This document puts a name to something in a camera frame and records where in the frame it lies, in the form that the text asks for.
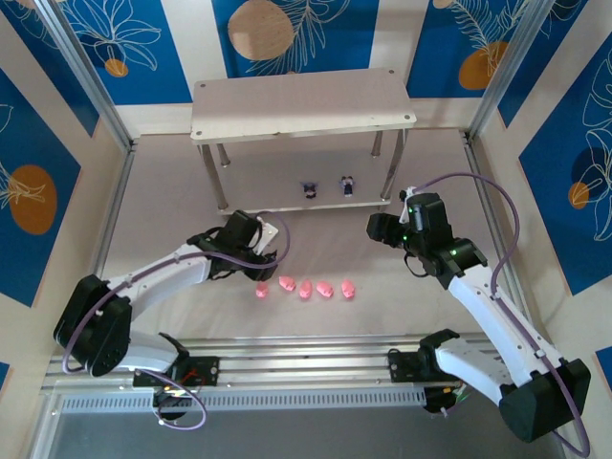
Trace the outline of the white two-tier metal-leg shelf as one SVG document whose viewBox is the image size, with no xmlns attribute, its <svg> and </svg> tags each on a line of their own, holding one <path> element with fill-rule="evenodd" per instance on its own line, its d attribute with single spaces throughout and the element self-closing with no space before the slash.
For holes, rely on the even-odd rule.
<svg viewBox="0 0 612 459">
<path fill-rule="evenodd" d="M 391 69 L 197 82 L 190 138 L 220 214 L 385 207 L 417 117 Z M 355 180 L 345 198 L 339 181 Z M 318 183 L 305 198 L 301 182 Z"/>
</svg>

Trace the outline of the black controller box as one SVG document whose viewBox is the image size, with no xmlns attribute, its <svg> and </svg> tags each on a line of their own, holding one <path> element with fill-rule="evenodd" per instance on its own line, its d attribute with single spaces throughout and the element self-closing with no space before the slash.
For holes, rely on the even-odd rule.
<svg viewBox="0 0 612 459">
<path fill-rule="evenodd" d="M 165 386 L 153 394 L 153 412 L 166 422 L 176 423 L 194 406 L 193 399 L 182 389 Z"/>
<path fill-rule="evenodd" d="M 433 415 L 448 416 L 449 413 L 462 403 L 467 395 L 468 387 L 463 384 L 459 387 L 431 386 L 425 388 L 425 410 Z"/>
</svg>

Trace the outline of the aluminium side rail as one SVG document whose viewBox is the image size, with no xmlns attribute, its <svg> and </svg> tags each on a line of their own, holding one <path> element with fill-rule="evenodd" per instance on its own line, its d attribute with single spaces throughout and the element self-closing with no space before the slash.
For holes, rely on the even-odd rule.
<svg viewBox="0 0 612 459">
<path fill-rule="evenodd" d="M 68 318 L 63 322 L 62 333 L 55 334 L 56 339 L 59 339 L 60 336 L 67 338 L 63 357 L 66 361 L 65 365 L 68 365 L 68 359 L 74 355 L 78 340 L 85 331 L 89 321 L 93 318 L 93 315 L 109 298 L 116 295 L 119 289 L 119 287 L 109 287 L 109 281 L 98 279 L 98 274 L 103 274 L 130 172 L 135 160 L 136 150 L 136 145 L 130 148 L 120 170 L 119 181 L 113 194 L 106 223 L 103 227 L 100 247 L 95 258 L 94 272 L 78 281 L 74 291 L 76 298 L 71 297 L 69 299 L 65 310 Z"/>
<path fill-rule="evenodd" d="M 459 131 L 467 157 L 469 171 L 493 180 L 492 167 L 484 151 L 484 147 L 477 141 L 470 140 L 469 133 Z M 541 314 L 537 308 L 532 289 L 527 282 L 529 279 L 522 272 L 520 263 L 516 265 L 512 257 L 515 250 L 511 249 L 514 240 L 514 219 L 507 200 L 494 186 L 481 179 L 473 179 L 479 196 L 489 232 L 492 237 L 494 252 L 498 259 L 509 254 L 509 258 L 499 273 L 501 287 L 514 302 L 520 312 L 530 321 L 542 336 L 551 341 L 546 331 Z"/>
</svg>

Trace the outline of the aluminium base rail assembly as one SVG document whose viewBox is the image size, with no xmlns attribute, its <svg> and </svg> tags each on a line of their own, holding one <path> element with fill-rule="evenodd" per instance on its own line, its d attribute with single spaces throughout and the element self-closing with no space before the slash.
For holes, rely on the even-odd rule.
<svg viewBox="0 0 612 459">
<path fill-rule="evenodd" d="M 139 368 L 165 372 L 186 357 L 218 357 L 216 386 L 204 390 L 289 390 L 389 386 L 386 355 L 389 349 L 412 352 L 419 335 L 346 337 L 276 337 L 240 339 L 183 339 L 174 343 L 160 335 L 135 332 L 126 351 L 117 345 L 101 355 L 102 375 L 92 376 L 84 364 L 58 350 L 41 385 L 53 390 L 151 390 L 135 387 Z"/>
</svg>

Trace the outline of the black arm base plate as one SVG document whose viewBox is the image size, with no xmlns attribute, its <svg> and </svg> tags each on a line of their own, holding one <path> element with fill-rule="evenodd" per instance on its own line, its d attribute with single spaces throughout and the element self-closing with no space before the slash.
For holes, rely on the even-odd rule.
<svg viewBox="0 0 612 459">
<path fill-rule="evenodd" d="M 405 352 L 391 348 L 386 355 L 390 379 L 394 383 L 462 383 L 441 370 L 428 351 Z"/>
<path fill-rule="evenodd" d="M 218 357 L 186 357 L 170 366 L 164 375 L 187 388 L 216 386 L 220 374 Z M 133 377 L 135 387 L 162 387 L 169 383 L 140 372 Z"/>
</svg>

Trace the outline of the aluminium frame post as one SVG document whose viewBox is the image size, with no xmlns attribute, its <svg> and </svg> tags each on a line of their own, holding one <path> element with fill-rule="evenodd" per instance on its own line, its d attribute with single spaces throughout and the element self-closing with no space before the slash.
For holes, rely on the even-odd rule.
<svg viewBox="0 0 612 459">
<path fill-rule="evenodd" d="M 33 0 L 33 3 L 47 31 L 89 100 L 94 104 L 109 133 L 121 151 L 128 154 L 133 150 L 134 140 L 129 135 L 114 102 L 61 7 L 55 0 Z"/>
<path fill-rule="evenodd" d="M 518 22 L 500 64 L 466 131 L 467 143 L 472 144 L 484 131 L 500 100 L 506 94 L 523 59 L 548 16 L 555 0 L 529 0 Z"/>
</svg>

